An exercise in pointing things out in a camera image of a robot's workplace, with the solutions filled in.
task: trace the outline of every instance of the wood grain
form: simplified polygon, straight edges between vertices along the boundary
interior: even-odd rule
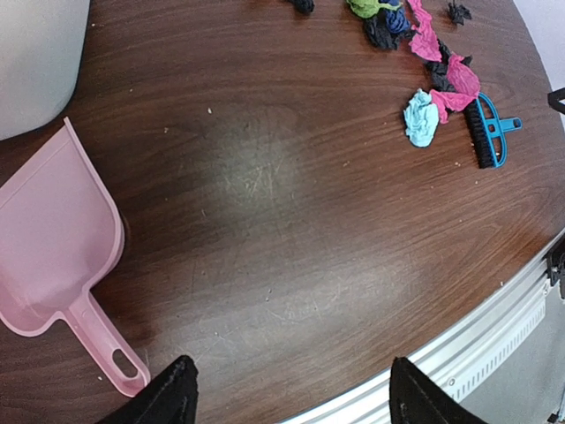
[[[196,360],[199,423],[283,420],[360,384],[565,226],[563,130],[513,2],[473,2],[459,28],[444,3],[425,3],[440,38],[524,122],[500,170],[478,169],[459,114],[411,146],[401,111],[429,76],[339,2],[305,19],[280,1],[93,1],[64,115],[128,231],[94,295],[154,374]],[[0,183],[61,124],[0,143]],[[1,422],[94,422],[126,400],[101,375],[62,323],[0,326]]]

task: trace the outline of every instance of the pink cloth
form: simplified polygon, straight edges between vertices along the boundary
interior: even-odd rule
[[[413,26],[418,31],[414,35],[410,46],[412,52],[425,60],[441,62],[440,44],[432,28],[432,16],[422,7],[422,0],[407,0],[414,11],[419,26]],[[452,53],[448,64],[448,80],[453,85],[456,93],[430,91],[432,103],[440,111],[440,122],[448,122],[447,109],[460,112],[478,97],[480,82],[477,75],[461,63],[463,57]]]
[[[446,124],[448,122],[448,111],[451,109],[455,112],[460,112],[467,107],[469,103],[477,98],[472,95],[463,95],[461,93],[449,93],[447,91],[430,91],[432,95],[432,103],[438,107],[440,112],[440,123]]]
[[[410,42],[412,53],[425,60],[441,62],[440,44],[432,28],[432,15],[422,7],[422,0],[408,0],[408,3],[419,23],[419,26],[412,26],[418,31]]]
[[[457,91],[464,95],[470,95],[473,99],[478,97],[480,92],[480,82],[478,76],[471,70],[469,66],[461,63],[464,57],[452,53],[449,58],[448,80]]]
[[[438,107],[440,111],[440,122],[446,124],[448,122],[448,111],[451,109],[460,112],[467,107],[469,103],[478,97],[480,92],[480,83],[475,73],[464,64],[461,63],[463,57],[453,53],[449,58],[448,80],[457,93],[430,91],[432,95],[432,103]]]

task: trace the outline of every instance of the dustpan handle hole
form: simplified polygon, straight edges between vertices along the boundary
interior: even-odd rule
[[[121,349],[117,349],[114,351],[114,353],[112,353],[112,359],[126,377],[133,378],[137,376],[138,369],[132,364],[130,360],[128,360]]]

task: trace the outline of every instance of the green cloth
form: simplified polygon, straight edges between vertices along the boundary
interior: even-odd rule
[[[397,11],[402,7],[402,4],[392,6],[390,4],[379,3],[379,0],[345,0],[353,13],[363,19],[372,18],[379,13],[380,9],[387,9],[389,11]]]

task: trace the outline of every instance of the white container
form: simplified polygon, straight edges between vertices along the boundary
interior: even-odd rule
[[[90,0],[0,0],[0,140],[47,124],[71,99]]]

